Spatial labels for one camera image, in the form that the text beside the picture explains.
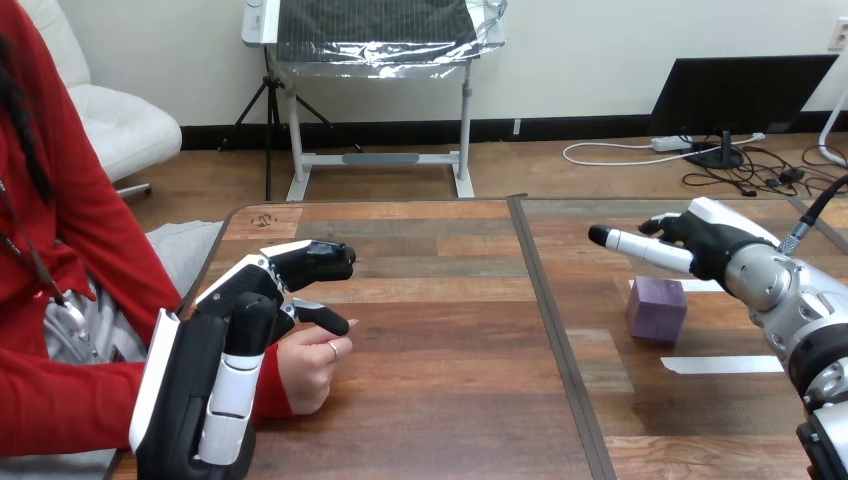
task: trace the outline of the electrical outlet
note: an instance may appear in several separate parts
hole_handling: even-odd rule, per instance
[[[845,50],[848,45],[848,17],[839,17],[836,21],[836,29],[830,37],[830,50]]]

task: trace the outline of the plastic wrap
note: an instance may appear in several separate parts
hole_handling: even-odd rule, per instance
[[[286,76],[442,77],[502,46],[506,0],[284,0]]]

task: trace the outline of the white pole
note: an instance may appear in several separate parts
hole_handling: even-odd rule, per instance
[[[289,115],[289,133],[292,139],[294,179],[296,182],[303,182],[303,147],[300,144],[300,122],[297,119],[297,90],[293,82],[286,86],[286,110]]]
[[[845,87],[845,91],[842,92],[842,96],[839,97],[839,102],[836,104],[836,108],[833,109],[833,112],[830,114],[830,118],[827,119],[827,123],[824,125],[824,130],[822,130],[821,135],[819,135],[819,152],[831,162],[843,167],[846,166],[845,160],[830,153],[827,151],[827,148],[822,145],[825,145],[825,142],[827,142],[827,135],[830,133],[830,129],[833,128],[833,124],[836,123],[836,117],[838,117],[839,112],[842,111],[842,107],[845,105],[846,99],[848,99],[848,86]]]
[[[471,116],[468,104],[471,102],[471,61],[465,65],[465,81],[462,83],[462,116],[460,117],[459,172],[460,180],[468,180],[468,144],[471,136]]]

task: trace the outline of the tripod stand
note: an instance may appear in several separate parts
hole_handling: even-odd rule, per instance
[[[259,90],[253,95],[253,98],[250,99],[250,103],[247,104],[244,111],[241,112],[238,120],[236,120],[233,134],[235,134],[242,122],[244,121],[244,117],[247,116],[247,113],[250,112],[250,109],[253,108],[253,105],[256,104],[256,101],[259,99],[259,96],[262,95],[262,92],[265,89],[268,89],[268,120],[265,124],[265,201],[268,202],[271,200],[271,150],[273,149],[273,140],[274,140],[274,130],[280,129],[282,130],[282,124],[280,123],[280,108],[277,103],[277,89],[286,89],[285,84],[274,75],[273,70],[271,70],[271,63],[268,61],[268,47],[263,47],[263,53],[265,55],[265,76],[262,77],[262,85],[259,86]],[[315,115],[318,120],[321,121],[331,132],[335,133],[337,130],[335,129],[335,125],[333,125],[326,117],[321,115],[318,110],[312,107],[312,105],[306,103],[302,98],[296,96],[297,103],[303,105],[303,108],[309,110],[309,113]],[[345,140],[349,141],[353,144],[353,148],[357,153],[362,153],[362,147],[359,146],[355,141],[351,140],[347,135],[343,132],[341,133]],[[221,146],[218,147],[218,151],[223,151],[227,145],[229,144],[229,139],[224,137],[221,141]]]

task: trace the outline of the prosthetic hand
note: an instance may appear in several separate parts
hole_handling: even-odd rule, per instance
[[[244,478],[265,349],[298,322],[339,336],[349,328],[327,307],[290,292],[346,280],[355,261],[344,244],[263,248],[200,294],[190,320],[160,311],[130,426],[139,479]]]
[[[778,244],[734,210],[698,198],[682,214],[659,215],[639,227],[659,238],[603,225],[591,227],[589,238],[658,266],[715,280],[741,300],[803,401],[808,421],[796,433],[812,463],[810,476],[848,479],[848,288],[788,256],[810,226],[805,215]]]

